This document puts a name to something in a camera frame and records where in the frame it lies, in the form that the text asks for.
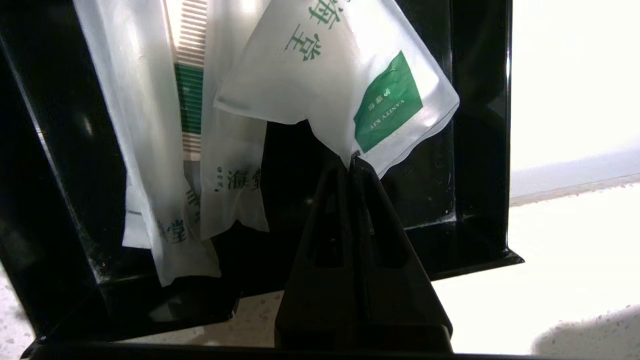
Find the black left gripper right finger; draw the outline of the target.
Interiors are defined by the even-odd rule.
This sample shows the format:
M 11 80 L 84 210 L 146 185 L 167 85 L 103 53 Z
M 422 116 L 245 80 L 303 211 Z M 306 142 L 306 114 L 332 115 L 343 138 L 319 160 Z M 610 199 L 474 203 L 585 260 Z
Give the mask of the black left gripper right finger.
M 349 169 L 356 333 L 363 347 L 449 347 L 453 325 L 375 169 Z

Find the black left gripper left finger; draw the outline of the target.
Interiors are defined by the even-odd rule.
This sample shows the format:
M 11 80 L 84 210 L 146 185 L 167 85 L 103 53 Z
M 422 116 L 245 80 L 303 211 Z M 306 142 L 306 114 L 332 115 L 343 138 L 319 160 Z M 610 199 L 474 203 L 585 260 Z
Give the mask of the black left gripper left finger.
M 354 328 L 348 171 L 323 168 L 276 316 L 278 347 L 347 347 Z

